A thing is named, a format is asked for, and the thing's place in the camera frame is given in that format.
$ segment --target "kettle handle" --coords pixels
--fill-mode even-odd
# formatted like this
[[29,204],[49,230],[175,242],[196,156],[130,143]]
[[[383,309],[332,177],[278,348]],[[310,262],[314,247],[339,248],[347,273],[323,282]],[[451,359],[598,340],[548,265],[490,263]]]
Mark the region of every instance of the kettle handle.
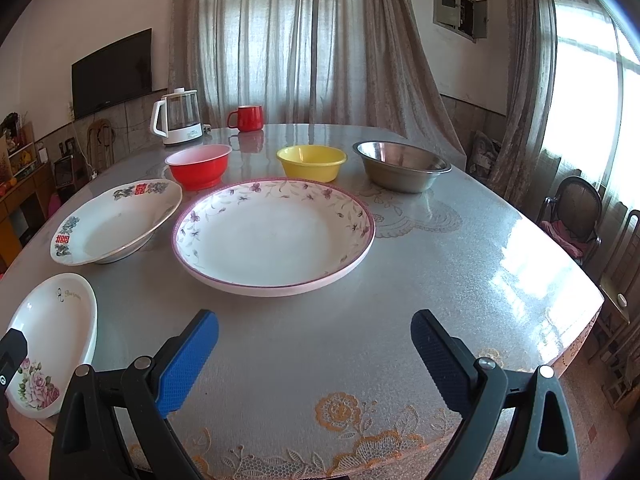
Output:
[[168,135],[166,134],[166,132],[162,131],[162,130],[158,130],[158,115],[160,114],[160,107],[162,106],[166,106],[166,101],[160,99],[159,101],[156,101],[154,103],[154,109],[151,112],[151,133],[156,134],[160,137],[164,137],[167,138]]

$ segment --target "yellow bowl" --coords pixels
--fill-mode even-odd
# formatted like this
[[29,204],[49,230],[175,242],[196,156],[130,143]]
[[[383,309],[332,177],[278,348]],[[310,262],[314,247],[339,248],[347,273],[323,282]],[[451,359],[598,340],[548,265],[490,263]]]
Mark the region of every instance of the yellow bowl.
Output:
[[282,148],[276,153],[289,178],[306,178],[316,182],[331,182],[338,176],[347,154],[331,146],[301,144]]

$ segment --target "screw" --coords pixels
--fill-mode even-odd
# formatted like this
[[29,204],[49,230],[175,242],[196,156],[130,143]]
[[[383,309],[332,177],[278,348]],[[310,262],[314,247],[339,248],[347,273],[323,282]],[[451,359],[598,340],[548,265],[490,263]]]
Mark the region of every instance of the screw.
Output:
[[547,366],[547,365],[541,366],[540,375],[542,375],[547,379],[550,379],[551,377],[554,376],[554,369],[551,366]]
[[483,370],[493,370],[495,368],[495,361],[490,357],[479,358],[478,364]]
[[147,356],[142,356],[142,357],[137,358],[135,360],[135,362],[133,363],[133,365],[138,370],[146,370],[147,368],[149,368],[151,366],[151,359],[148,358]]
[[76,368],[76,375],[78,377],[84,377],[88,373],[89,373],[89,365],[80,365],[78,368]]

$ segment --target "floral plate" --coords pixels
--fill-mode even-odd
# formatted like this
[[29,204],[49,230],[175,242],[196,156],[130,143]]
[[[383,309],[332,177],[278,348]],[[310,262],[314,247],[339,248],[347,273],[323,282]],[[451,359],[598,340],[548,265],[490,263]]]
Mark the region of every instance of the floral plate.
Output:
[[29,350],[6,390],[18,412],[47,418],[60,411],[74,370],[94,358],[97,321],[94,291],[78,274],[53,276],[29,293],[8,327],[24,334]]
[[121,260],[142,247],[181,201],[182,188],[171,180],[114,187],[65,218],[51,240],[51,257],[66,266]]
[[187,208],[174,253],[194,277],[243,296],[292,296],[333,283],[367,255],[375,224],[329,184],[273,178],[233,184]]

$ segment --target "red bowl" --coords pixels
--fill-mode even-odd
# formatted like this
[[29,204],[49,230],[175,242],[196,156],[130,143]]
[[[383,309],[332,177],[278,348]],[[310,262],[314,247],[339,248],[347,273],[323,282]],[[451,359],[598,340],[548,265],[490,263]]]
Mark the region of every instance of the red bowl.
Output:
[[220,182],[230,152],[227,144],[205,144],[169,155],[164,162],[185,190],[198,191]]

